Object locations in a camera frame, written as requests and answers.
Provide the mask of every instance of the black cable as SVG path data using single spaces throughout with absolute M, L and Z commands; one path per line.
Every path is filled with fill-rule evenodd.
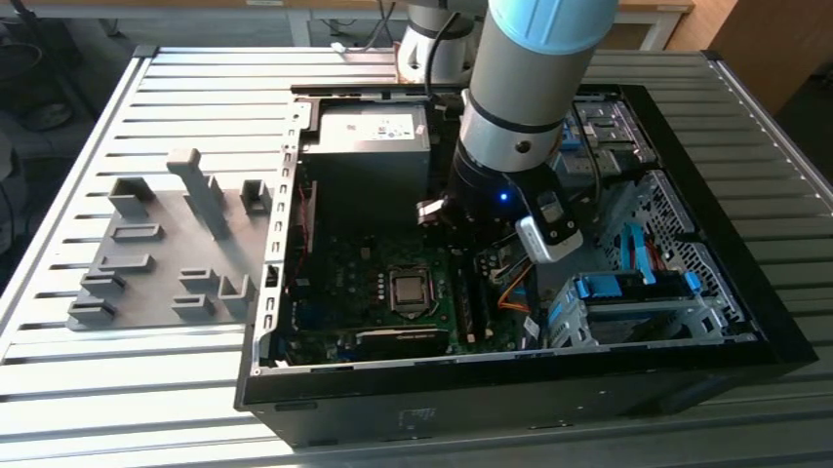
M 438 33 L 438 38 L 434 40 L 434 44 L 431 44 L 431 51 L 429 52 L 429 59 L 426 60 L 426 96 L 429 100 L 434 100 L 434 89 L 431 87 L 431 72 L 434 71 L 434 58 L 438 54 L 438 48 L 441 47 L 441 42 L 443 41 L 443 36 L 447 31 L 451 29 L 454 22 L 459 18 L 459 13 L 454 13 L 445 24 L 442 25 L 441 32 Z
M 542 299 L 538 291 L 538 268 L 533 268 L 530 270 L 530 273 L 526 275 L 526 278 L 523 279 L 523 292 L 526 293 L 526 305 L 530 308 L 530 318 L 533 319 L 533 322 L 535 322 L 535 324 L 545 324 L 546 311 L 542 308 Z M 541 347 L 541 342 L 542 335 L 539 332 L 539 335 L 535 337 L 537 348 Z
M 490 244 L 490 249 L 502 249 L 510 242 L 518 238 L 518 231 L 511 231 L 509 235 L 498 239 Z
M 50 47 L 48 42 L 44 40 L 43 33 L 40 32 L 40 26 L 38 24 L 38 16 L 27 8 L 23 0 L 9 0 L 9 4 L 15 9 L 17 17 L 24 23 L 28 34 L 31 34 L 35 46 L 38 46 L 43 53 L 43 59 L 46 60 L 50 68 L 52 68 L 52 71 L 56 74 L 58 83 L 62 87 L 62 91 L 64 91 L 64 93 L 68 95 L 68 98 L 75 98 L 75 100 L 83 107 L 84 112 L 90 115 L 92 120 L 98 120 L 100 115 L 98 108 L 95 107 L 95 105 L 92 105 L 90 99 L 87 99 L 87 96 L 80 90 L 79 84 L 74 80 L 70 70 L 64 66 L 64 63 L 55 58 L 55 51 Z
M 385 20 L 383 28 L 389 36 L 390 46 L 393 47 L 393 34 L 391 34 L 391 29 L 389 28 L 389 21 L 386 20 L 386 7 L 382 4 L 382 0 L 377 0 L 377 5 L 379 5 L 379 15 L 382 16 L 382 19 Z
M 9 200 L 9 194 L 5 193 L 5 187 L 3 186 L 3 182 L 0 182 L 0 194 L 3 195 L 3 201 L 5 202 L 5 209 L 9 212 L 9 248 L 8 250 L 12 249 L 12 247 L 15 246 L 15 230 L 16 230 L 16 226 L 15 226 L 15 209 L 12 208 L 12 201 Z
M 573 112 L 576 113 L 576 125 L 578 127 L 578 132 L 582 135 L 585 148 L 588 148 L 588 157 L 590 158 L 590 167 L 593 168 L 593 171 L 594 171 L 594 204 L 598 204 L 600 199 L 601 199 L 600 161 L 597 160 L 597 154 L 594 153 L 594 150 L 590 147 L 590 139 L 588 138 L 588 133 L 585 132 L 585 122 L 582 122 L 582 114 L 578 113 L 578 107 L 576 106 L 576 102 L 573 102 Z
M 112 22 L 108 19 L 100 19 L 99 24 L 102 25 L 102 29 L 104 29 L 104 35 L 107 37 L 116 37 L 122 35 L 122 31 L 119 30 L 119 19 L 114 19 Z
M 24 219 L 24 238 L 28 239 L 31 236 L 31 222 L 35 220 L 38 215 L 44 215 L 50 211 L 50 207 L 52 206 L 52 202 L 55 201 L 55 197 L 58 196 L 58 192 L 62 190 L 62 186 L 64 185 L 64 181 L 67 180 L 67 175 L 70 173 L 70 168 L 64 171 L 62 175 L 59 175 L 58 180 L 54 184 L 48 185 L 46 189 L 40 189 L 39 197 L 46 200 L 46 203 L 42 203 L 40 206 L 34 207 L 30 204 L 32 197 L 30 196 L 26 200 L 26 206 L 23 209 L 23 213 L 26 213 Z
M 351 22 L 339 22 L 335 19 L 319 19 L 319 21 L 325 24 L 325 26 L 331 30 L 335 36 L 343 36 L 343 31 L 339 31 L 330 22 L 334 22 L 339 26 L 351 26 L 355 23 L 355 19 Z
M 503 269 L 494 275 L 494 279 L 501 281 L 503 278 L 506 278 L 506 276 L 509 276 L 513 271 L 526 265 L 529 259 L 530 258 L 526 255 L 522 255 L 521 258 L 518 258 L 518 260 L 511 265 L 503 267 Z
M 625 171 L 622 171 L 621 174 L 606 175 L 601 178 L 601 189 L 604 190 L 610 185 L 614 185 L 617 183 L 636 182 L 642 178 L 642 176 L 646 174 L 648 171 L 656 171 L 658 169 L 660 169 L 660 165 L 654 162 L 650 162 L 650 163 L 642 163 L 640 166 L 637 166 L 633 169 L 626 169 Z M 593 196 L 592 189 L 593 187 L 585 187 L 582 188 L 582 190 L 574 193 L 573 196 L 570 197 L 570 203 L 576 203 L 580 200 Z
M 391 15 L 393 15 L 393 8 L 395 7 L 395 2 L 390 2 L 390 6 L 389 6 L 389 13 L 385 15 L 385 17 L 382 19 L 379 19 L 379 21 L 377 21 L 377 27 L 374 27 L 374 30 L 370 33 L 370 39 L 367 39 L 367 44 L 365 45 L 365 47 L 362 47 L 361 49 L 346 49 L 346 52 L 351 52 L 351 53 L 365 53 L 370 50 L 371 47 L 374 47 L 374 44 L 377 43 L 377 39 L 379 38 L 379 33 L 382 32 L 382 27 L 383 25 L 389 24 L 389 20 L 391 19 Z

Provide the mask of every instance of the cable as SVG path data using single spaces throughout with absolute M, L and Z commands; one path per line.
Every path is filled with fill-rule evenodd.
M 505 277 L 506 275 L 509 275 L 509 273 L 511 273 L 511 272 L 513 272 L 513 271 L 515 271 L 518 268 L 521 268 L 521 265 L 523 265 L 523 263 L 526 263 L 526 261 L 527 261 L 529 259 L 530 259 L 530 258 L 529 258 L 526 255 L 523 255 L 523 256 L 518 259 L 518 261 L 515 261 L 511 265 L 509 265 L 509 266 L 503 267 L 503 268 L 502 268 L 502 269 L 501 269 L 497 273 L 494 273 L 494 279 L 495 279 L 497 281 L 501 281 L 501 280 L 503 279 L 503 277 Z
M 434 89 L 431 86 L 431 73 L 434 71 L 434 58 L 438 54 L 438 49 L 441 48 L 441 42 L 443 41 L 443 36 L 447 31 L 451 29 L 454 22 L 459 18 L 459 13 L 454 13 L 445 24 L 442 25 L 441 32 L 438 32 L 438 38 L 434 40 L 434 44 L 431 44 L 431 51 L 429 52 L 429 59 L 426 60 L 426 96 L 429 100 L 434 100 Z
M 502 237 L 501 239 L 498 239 L 490 244 L 490 249 L 502 249 L 503 246 L 506 246 L 517 238 L 518 238 L 518 231 L 511 231 L 511 233 L 506 237 Z
M 338 19 L 319 19 L 319 21 L 334 32 L 335 36 L 343 36 L 345 34 L 343 31 L 339 31 L 339 29 L 331 25 L 331 22 L 334 22 L 338 26 L 353 26 L 353 24 L 357 22 L 355 19 L 351 22 L 341 22 Z
M 526 305 L 530 308 L 530 318 L 537 324 L 545 322 L 545 309 L 542 309 L 542 298 L 538 294 L 538 269 L 530 270 L 523 278 L 523 293 L 526 295 Z
M 3 195 L 3 201 L 5 202 L 5 209 L 9 212 L 9 247 L 7 250 L 11 250 L 15 246 L 15 208 L 12 208 L 12 201 L 9 200 L 9 194 L 5 192 L 5 187 L 3 186 L 3 182 L 0 182 L 0 194 Z
M 366 53 L 370 50 L 370 48 L 374 47 L 374 44 L 377 44 L 377 39 L 379 39 L 379 33 L 382 32 L 383 26 L 389 25 L 389 20 L 391 19 L 393 8 L 394 7 L 395 7 L 395 2 L 390 2 L 389 12 L 385 15 L 385 17 L 382 19 L 379 19 L 379 21 L 377 22 L 377 27 L 374 27 L 374 30 L 371 31 L 371 36 L 370 36 L 370 39 L 369 39 L 367 44 L 365 45 L 365 47 L 361 47 L 358 49 L 350 49 L 350 48 L 346 48 L 346 46 L 341 42 L 334 42 L 330 45 L 330 47 L 333 47 L 334 50 L 339 54 L 346 54 L 346 53 L 363 54 L 363 53 Z
M 393 47 L 393 35 L 391 35 L 391 29 L 389 28 L 389 21 L 386 20 L 386 7 L 382 4 L 382 0 L 377 0 L 377 5 L 379 5 L 379 15 L 382 16 L 382 20 L 383 20 L 383 28 L 386 30 L 386 34 L 389 36 L 389 41 L 390 41 L 390 46 Z
M 307 232 L 307 197 L 303 193 L 303 187 L 298 184 L 298 195 L 301 196 L 301 231 L 303 232 L 303 248 L 301 250 L 301 258 L 298 259 L 298 263 L 295 264 L 295 271 L 291 274 L 291 281 L 286 284 L 286 286 L 291 286 L 295 284 L 295 280 L 298 279 L 298 275 L 301 274 L 301 267 L 303 266 L 303 260 L 307 256 L 307 245 L 310 244 L 310 234 Z
M 54 175 L 48 175 L 44 179 L 50 179 L 51 183 L 39 184 L 38 196 L 32 197 L 31 194 L 26 197 L 26 204 L 22 208 L 22 216 L 24 219 L 24 239 L 28 239 L 31 236 L 31 223 L 35 217 L 40 214 L 46 214 L 48 211 L 52 201 L 55 200 L 55 195 L 58 191 L 62 189 L 64 185 L 64 180 L 67 179 L 67 174 L 70 173 L 70 169 L 72 164 L 76 162 L 72 158 L 63 158 L 58 154 L 58 149 L 55 148 L 55 144 L 52 144 L 52 140 L 39 132 L 31 132 L 32 135 L 38 135 L 44 143 L 50 146 L 50 156 L 42 156 L 39 158 L 28 158 L 24 162 L 22 162 L 22 170 L 24 172 L 26 180 L 31 179 L 31 172 L 28 165 L 38 166 L 38 173 L 40 175 L 52 173 L 52 171 L 46 171 L 46 168 L 50 167 L 47 163 L 62 163 L 58 167 L 59 171 Z M 46 201 L 46 204 L 35 205 L 34 201 L 38 200 L 40 202 Z
M 46 61 L 50 68 L 55 72 L 55 78 L 62 88 L 62 92 L 66 94 L 68 100 L 78 104 L 80 104 L 84 112 L 92 118 L 92 120 L 98 120 L 100 112 L 92 101 L 87 98 L 83 90 L 80 89 L 76 80 L 74 79 L 72 73 L 67 69 L 64 63 L 55 58 L 55 51 L 50 45 L 50 41 L 46 40 L 43 36 L 43 31 L 40 30 L 40 25 L 38 22 L 38 16 L 35 13 L 27 8 L 23 0 L 9 0 L 12 8 L 15 9 L 15 13 L 17 14 L 17 18 L 20 18 L 24 23 L 28 34 L 31 35 L 32 43 L 40 49 L 43 53 L 43 60 Z
M 533 266 L 534 266 L 533 263 L 530 263 L 527 265 L 527 267 L 523 269 L 523 271 L 521 272 L 521 274 L 518 275 L 515 280 L 509 285 L 509 288 L 506 288 L 506 291 L 503 291 L 503 294 L 499 295 L 499 299 L 497 300 L 497 308 L 498 309 L 513 309 L 513 310 L 518 310 L 518 311 L 526 312 L 526 313 L 530 312 L 530 308 L 526 305 L 513 304 L 511 302 L 506 302 L 506 299 L 509 298 L 509 295 L 511 294 L 511 291 L 517 288 L 518 284 L 521 283 L 521 281 L 526 277 L 527 273 L 533 269 Z
M 597 154 L 594 153 L 594 150 L 590 147 L 590 139 L 588 138 L 588 133 L 585 132 L 585 123 L 582 122 L 582 114 L 580 114 L 578 112 L 578 107 L 576 106 L 576 102 L 573 102 L 573 112 L 576 113 L 576 123 L 577 123 L 580 134 L 582 134 L 582 141 L 585 142 L 585 147 L 588 148 L 588 157 L 590 158 L 590 167 L 594 170 L 594 204 L 598 205 L 600 199 L 601 199 L 600 161 L 597 160 Z
M 656 247 L 656 244 L 652 241 L 646 242 L 650 252 L 650 259 L 653 260 L 653 268 L 665 271 L 665 262 L 662 261 L 662 255 L 660 254 L 660 249 Z
M 114 19 L 112 22 L 108 19 L 100 19 L 99 24 L 102 25 L 102 29 L 104 29 L 104 35 L 107 37 L 116 37 L 122 35 L 122 31 L 119 30 L 119 19 Z

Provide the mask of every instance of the blue latch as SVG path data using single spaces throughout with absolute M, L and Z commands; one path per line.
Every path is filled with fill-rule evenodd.
M 563 123 L 563 137 L 561 139 L 561 149 L 566 151 L 573 151 L 582 146 L 581 138 L 573 135 L 573 131 L 570 130 L 570 121 L 573 119 L 567 119 Z
M 555 305 L 555 307 L 551 309 L 551 312 L 549 312 L 549 317 L 546 318 L 546 323 L 549 324 L 550 327 L 551 327 L 551 324 L 555 323 L 555 319 L 558 318 L 559 315 L 561 315 L 561 302 L 558 302 L 558 305 Z
M 704 292 L 704 283 L 701 282 L 701 277 L 694 271 L 686 271 L 684 274 L 684 278 L 686 279 L 686 283 L 689 283 L 689 288 L 692 288 L 692 292 L 694 294 L 700 294 Z
M 646 279 L 646 285 L 656 283 L 656 277 L 652 271 L 652 257 L 649 256 L 649 248 L 646 246 L 646 233 L 642 226 L 634 222 L 626 222 L 622 227 L 621 243 L 620 243 L 620 266 L 624 270 L 630 269 L 630 242 L 634 242 L 634 258 L 637 270 Z
M 590 297 L 590 288 L 588 288 L 588 284 L 585 283 L 585 280 L 581 278 L 576 280 L 576 289 L 578 290 L 578 296 L 582 299 L 586 299 L 588 297 Z
M 590 285 L 592 297 L 621 297 L 622 289 L 616 275 L 586 276 L 585 281 Z

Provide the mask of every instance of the floor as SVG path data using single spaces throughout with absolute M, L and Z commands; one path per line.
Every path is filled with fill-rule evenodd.
M 339 26 L 343 34 L 334 36 L 322 21 L 310 23 L 314 46 L 327 46 L 341 41 L 347 46 L 363 44 L 375 26 L 373 20 L 358 20 Z M 290 46 L 288 23 L 284 20 L 215 20 L 200 19 L 123 19 L 111 29 L 98 20 L 72 19 L 67 21 L 78 47 L 84 57 L 83 65 L 75 70 L 80 87 L 98 108 L 103 108 L 116 86 L 135 44 L 164 44 L 182 47 L 258 47 Z M 393 37 L 401 37 L 405 21 L 390 22 Z M 385 34 L 377 43 L 390 45 Z M 833 89 L 822 86 L 821 80 L 810 80 L 793 100 L 777 115 L 777 121 L 800 148 L 825 173 L 833 178 L 833 155 L 828 136 L 833 135 Z M 0 253 L 0 289 L 20 261 L 38 223 L 48 209 L 60 181 L 79 154 L 92 121 L 79 115 L 71 125 L 43 134 L 26 131 L 8 116 L 0 115 L 0 131 L 5 132 L 22 157 L 22 177 L 28 189 L 20 206 L 16 206 L 16 242 Z

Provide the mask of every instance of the metal frame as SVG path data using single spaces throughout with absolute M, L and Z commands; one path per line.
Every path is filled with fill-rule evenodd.
M 84 195 L 107 190 L 107 174 L 146 175 L 151 184 L 166 186 L 170 182 L 154 174 L 162 167 L 159 156 L 136 153 L 171 142 L 174 135 L 196 146 L 211 137 L 222 152 L 208 153 L 204 162 L 220 184 L 238 188 L 246 175 L 224 167 L 262 171 L 271 164 L 266 157 L 272 153 L 258 151 L 280 147 L 290 84 L 394 82 L 391 53 L 365 56 L 363 63 L 349 64 L 322 49 L 163 48 L 156 58 L 131 63 L 3 297 L 0 461 L 38 468 L 350 461 L 390 466 L 403 457 L 434 466 L 519 460 L 527 466 L 550 466 L 554 459 L 625 468 L 829 465 L 830 199 L 794 168 L 808 165 L 806 158 L 793 156 L 782 144 L 773 146 L 772 139 L 782 133 L 777 127 L 761 131 L 742 87 L 709 68 L 713 63 L 700 54 L 602 52 L 586 82 L 649 87 L 821 358 L 798 372 L 649 422 L 622 420 L 295 452 L 250 414 L 232 409 L 242 326 L 87 334 L 60 328 L 70 300 L 34 294 L 46 288 L 62 290 L 79 278 L 80 270 L 67 267 L 92 258 L 96 244 L 88 241 L 100 237 L 107 221 L 96 216 L 110 215 L 112 208 L 102 198 Z M 224 120 L 214 120 L 220 115 Z M 130 144 L 119 136 L 131 136 Z M 108 157 L 114 151 L 122 156 Z M 813 169 L 809 173 L 818 176 Z M 78 215 L 92 217 L 76 219 Z M 66 240 L 87 242 L 63 244 Z

